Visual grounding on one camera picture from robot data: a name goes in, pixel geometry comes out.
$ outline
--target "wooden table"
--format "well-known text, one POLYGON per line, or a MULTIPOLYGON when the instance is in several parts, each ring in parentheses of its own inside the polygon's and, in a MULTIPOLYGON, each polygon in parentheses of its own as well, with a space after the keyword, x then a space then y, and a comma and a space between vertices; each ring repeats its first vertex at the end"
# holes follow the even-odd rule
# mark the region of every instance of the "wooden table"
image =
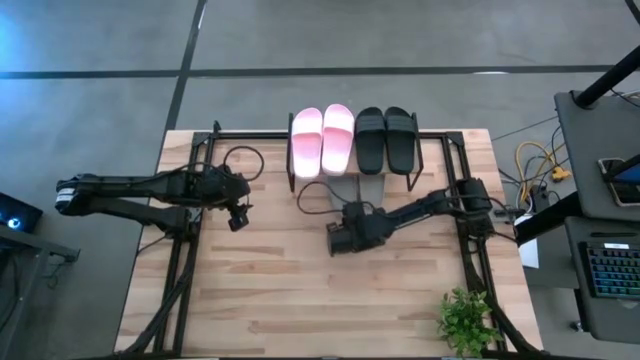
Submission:
MULTIPOLYGON (((489 132, 461 131, 472 175, 482 178, 491 196, 504 199, 489 132)), ((192 135, 193 131, 167 133, 159 171, 188 161, 192 135)), ((255 207, 249 212, 249 226, 233 233, 226 213, 214 210, 204 215, 183 355, 454 354, 436 333, 443 294, 465 287, 453 218, 431 218, 397 231, 383 247, 332 258, 325 224, 338 215, 311 216, 297 209, 285 171, 286 141, 218 140, 213 163, 220 164, 226 151, 239 144, 257 148, 266 160, 265 170, 251 183, 255 207)), ((386 209, 447 186, 439 143, 422 140, 422 152, 424 171, 413 192, 407 192, 404 177, 385 176, 386 209)), ((246 175, 258 167, 248 151, 234 152, 229 165, 246 175)), ((296 190, 302 185, 298 182, 296 190)), ((319 186, 309 188, 303 205, 316 210, 331 206, 326 189, 319 186)), ((505 225, 497 225, 497 230, 511 232, 505 225)), ((161 235, 146 228, 140 246, 161 235)), ((131 344, 158 309, 170 248, 170 241, 161 242, 138 257, 116 350, 131 344)), ((487 249, 500 305, 526 339, 542 348, 516 245, 494 237, 487 249)), ((166 346, 172 331, 170 319, 166 346)))

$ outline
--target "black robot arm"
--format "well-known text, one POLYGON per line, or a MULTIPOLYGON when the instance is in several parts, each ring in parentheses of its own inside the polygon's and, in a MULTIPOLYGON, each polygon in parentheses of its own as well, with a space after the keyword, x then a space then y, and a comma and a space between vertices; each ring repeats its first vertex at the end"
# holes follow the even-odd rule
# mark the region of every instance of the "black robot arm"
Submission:
POLYGON ((103 213, 153 224, 165 232, 184 229, 187 207, 227 210, 233 231, 249 223, 251 205, 239 203, 251 192, 242 174, 232 173, 226 165, 205 164, 202 171, 183 170, 185 167, 149 177, 80 174, 58 182, 55 207, 63 215, 103 213), (154 198, 176 206, 160 209, 120 199, 123 197, 154 198))
POLYGON ((470 237, 488 237, 494 232, 489 218, 492 205, 482 180, 459 180, 455 187, 460 195, 448 195, 449 189, 436 190, 389 213, 366 202, 346 203, 342 223, 327 225, 329 253, 333 256, 384 245, 395 230, 435 215, 464 219, 470 237), (462 201, 464 209, 457 206, 457 200, 462 201))

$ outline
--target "potted plant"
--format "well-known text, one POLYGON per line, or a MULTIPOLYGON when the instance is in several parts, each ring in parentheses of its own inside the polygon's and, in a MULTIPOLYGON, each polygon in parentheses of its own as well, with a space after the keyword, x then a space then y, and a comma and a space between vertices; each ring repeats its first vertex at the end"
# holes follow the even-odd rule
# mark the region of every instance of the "potted plant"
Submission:
POLYGON ((483 318, 491 312, 484 302, 486 292, 467 292, 455 288, 453 295, 444 294, 440 304, 442 318, 438 320, 438 333, 447 341, 456 355, 481 358, 480 351, 490 342, 503 340, 496 329, 484 325, 483 318))

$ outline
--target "backlit keyboard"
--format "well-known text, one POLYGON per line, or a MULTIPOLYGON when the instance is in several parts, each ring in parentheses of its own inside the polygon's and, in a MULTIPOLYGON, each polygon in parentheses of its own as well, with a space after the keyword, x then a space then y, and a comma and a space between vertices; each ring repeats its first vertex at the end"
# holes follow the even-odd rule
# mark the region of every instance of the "backlit keyboard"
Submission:
POLYGON ((613 243, 583 245, 594 296, 640 300, 640 248, 613 243))

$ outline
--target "gray floor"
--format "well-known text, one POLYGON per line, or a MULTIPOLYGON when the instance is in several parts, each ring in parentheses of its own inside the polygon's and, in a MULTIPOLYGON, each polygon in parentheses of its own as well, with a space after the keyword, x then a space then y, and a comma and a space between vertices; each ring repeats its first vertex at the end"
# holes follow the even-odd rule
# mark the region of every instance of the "gray floor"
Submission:
MULTIPOLYGON (((0 0, 0 72, 180 69, 196 3, 0 0)), ((600 65, 622 58, 639 34, 621 0, 209 0, 192 68, 600 65)), ((599 75, 189 79, 176 128, 219 120, 226 128, 281 129, 288 112, 339 102, 354 111, 399 105, 417 112, 421 127, 488 128, 495 138, 555 115, 555 92, 599 75)), ((107 216, 59 216, 53 189, 80 172, 150 174, 175 88, 175 78, 0 80, 0 191, 45 210, 40 234, 82 248, 55 290, 39 289, 27 359, 112 350, 141 228, 107 216)), ((637 88, 633 75, 618 90, 637 88)), ((516 146, 546 144, 557 126, 495 141, 500 167, 516 175, 516 146)), ((571 181, 554 188, 573 190, 571 181)), ((515 189, 505 190, 513 198, 515 189)), ((546 350, 637 358, 640 346, 573 333, 570 292, 531 287, 531 294, 546 350)))

